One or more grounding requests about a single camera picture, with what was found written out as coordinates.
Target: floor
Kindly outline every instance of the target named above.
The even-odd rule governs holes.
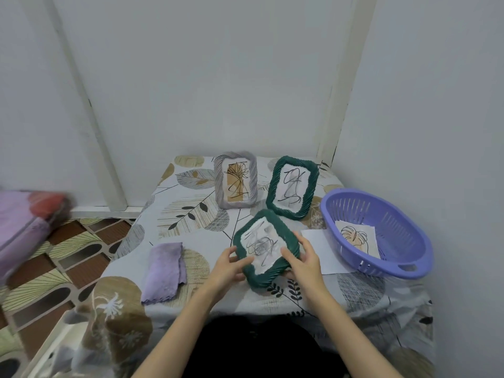
[[[89,296],[133,222],[67,221],[0,287],[0,356],[13,356],[1,359],[2,377],[31,360],[62,314]]]

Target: picture frame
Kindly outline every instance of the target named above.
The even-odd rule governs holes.
[[[317,179],[314,162],[283,156],[273,169],[266,206],[277,215],[301,220],[310,210]]]
[[[236,234],[233,236],[233,245],[236,245],[236,255],[239,259],[243,259],[249,255],[253,255],[256,261],[261,261],[261,254],[257,254],[252,251],[254,249],[253,246],[247,247],[247,244],[242,243],[242,235],[246,234],[256,222],[265,218],[269,224],[272,224],[276,235],[280,237],[286,244],[286,247],[292,252],[296,258],[299,259],[299,242],[297,237],[293,234],[293,232],[287,228],[284,222],[270,209],[262,209],[260,210],[243,228],[240,228],[236,231]],[[249,285],[253,288],[266,288],[268,287],[272,281],[283,273],[290,264],[283,257],[279,257],[271,267],[269,267],[265,272],[256,274],[254,262],[250,265],[243,267],[243,274],[247,278]]]
[[[257,160],[248,151],[214,159],[215,201],[222,209],[249,208],[257,200]]]

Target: tablecloth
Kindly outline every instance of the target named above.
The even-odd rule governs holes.
[[[177,156],[169,163],[88,300],[66,314],[70,323],[89,321],[72,360],[76,371],[111,369],[115,376],[129,376],[134,371],[205,282],[236,231],[265,208],[277,160],[257,158],[258,201],[250,209],[229,210],[219,209],[215,202],[212,157]],[[325,228],[319,207],[322,197],[343,186],[326,164],[318,167],[308,215],[301,221],[282,218],[292,230]],[[178,241],[184,247],[187,284],[180,286],[169,302],[142,306],[150,249],[158,243]],[[424,376],[430,376],[434,362],[432,302],[421,281],[360,272],[325,275],[324,281],[378,350],[394,364],[407,360],[409,367],[418,370],[420,366]],[[285,314],[308,330],[321,347],[334,349],[298,283],[281,276],[260,291],[252,291],[246,281],[237,284],[215,305],[211,317],[223,314],[243,314],[256,321]]]

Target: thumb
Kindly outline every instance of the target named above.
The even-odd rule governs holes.
[[[244,259],[236,261],[234,264],[241,270],[243,267],[252,264],[252,261],[254,261],[254,256],[247,256]]]
[[[299,261],[298,259],[296,259],[296,256],[294,256],[292,252],[289,251],[289,249],[287,249],[286,247],[282,247],[280,249],[280,253],[282,254],[283,258],[286,259],[289,264],[291,264],[291,266]]]

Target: wall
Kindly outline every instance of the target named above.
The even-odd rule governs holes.
[[[352,0],[54,2],[130,206],[175,155],[316,155]]]
[[[431,238],[439,377],[502,376],[504,0],[378,0],[333,170]]]
[[[105,205],[16,0],[0,0],[0,188],[66,191],[79,205]]]

